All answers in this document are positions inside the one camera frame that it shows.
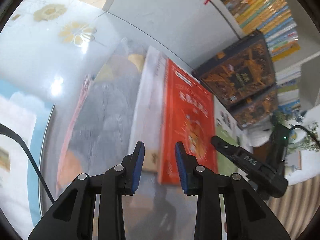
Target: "black cable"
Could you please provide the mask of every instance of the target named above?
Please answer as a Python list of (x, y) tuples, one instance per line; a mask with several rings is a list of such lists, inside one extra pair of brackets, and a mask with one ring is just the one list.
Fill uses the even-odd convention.
[(294, 125), (290, 128), (290, 131), (292, 131), (293, 129), (296, 129), (296, 128), (299, 128), (299, 129), (302, 129), (304, 130), (308, 135), (311, 136), (311, 138), (314, 140), (314, 142), (318, 145), (319, 149), (320, 149), (320, 143), (319, 141), (317, 140), (316, 136), (311, 133), (307, 128), (305, 128), (304, 126), (302, 125)]
[(46, 184), (46, 182), (44, 181), (44, 178), (42, 177), (41, 175), (41, 172), (39, 171), (39, 168), (33, 158), (33, 156), (31, 155), (31, 152), (29, 151), (27, 145), (25, 144), (25, 142), (22, 140), (22, 138), (16, 134), (14, 131), (10, 130), (8, 127), (4, 126), (3, 124), (0, 124), (0, 134), (3, 134), (13, 140), (15, 140), (21, 147), (22, 149), (25, 151), (26, 155), (28, 156), (30, 162), (31, 162), (31, 165), (33, 166), (33, 168), (35, 169), (43, 187), (44, 187), (44, 190), (46, 191), (50, 201), (52, 202), (52, 204), (54, 203), (54, 199), (51, 195), (51, 192)]

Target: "flower pattern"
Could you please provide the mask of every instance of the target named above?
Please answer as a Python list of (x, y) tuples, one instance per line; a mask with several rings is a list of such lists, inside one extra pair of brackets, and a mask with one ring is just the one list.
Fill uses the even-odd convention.
[(66, 11), (67, 8), (64, 6), (64, 4), (48, 4), (42, 7), (40, 10), (34, 12), (33, 19), (37, 22), (42, 20), (49, 21), (59, 17)]
[(89, 41), (94, 40), (94, 36), (92, 34), (96, 31), (97, 29), (90, 28), (89, 24), (71, 22), (70, 24), (67, 24), (61, 28), (59, 36), (64, 38), (62, 42), (73, 42), (73, 44), (77, 47), (82, 47)]

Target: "red book cover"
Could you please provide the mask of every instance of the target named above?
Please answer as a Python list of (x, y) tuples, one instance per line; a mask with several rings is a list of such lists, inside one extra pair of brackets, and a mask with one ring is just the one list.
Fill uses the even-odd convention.
[(210, 143), (214, 134), (212, 95), (167, 60), (159, 183), (180, 183), (174, 152), (178, 141), (199, 164), (217, 172), (216, 152)]

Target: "dark picture book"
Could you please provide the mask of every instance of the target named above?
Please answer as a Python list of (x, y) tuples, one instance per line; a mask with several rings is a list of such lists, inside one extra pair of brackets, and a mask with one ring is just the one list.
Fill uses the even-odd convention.
[(219, 52), (192, 74), (227, 108), (276, 81), (268, 47), (259, 30)]
[(259, 122), (277, 108), (278, 97), (276, 84), (274, 84), (233, 106), (230, 113), (238, 122), (238, 127), (243, 130)]

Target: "metal pivot screw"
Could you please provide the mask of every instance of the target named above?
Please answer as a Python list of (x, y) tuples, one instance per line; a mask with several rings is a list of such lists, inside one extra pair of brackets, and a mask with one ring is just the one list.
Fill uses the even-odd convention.
[(115, 166), (115, 171), (122, 171), (123, 168), (124, 167), (122, 165), (117, 165), (117, 166)]
[(204, 166), (198, 165), (196, 166), (196, 171), (203, 172), (205, 170)]
[(86, 178), (87, 178), (87, 174), (85, 174), (85, 173), (81, 173), (81, 174), (78, 175), (78, 179), (79, 180), (84, 180)]
[(232, 178), (234, 180), (241, 180), (241, 175), (239, 173), (234, 173), (234, 174), (232, 174)]

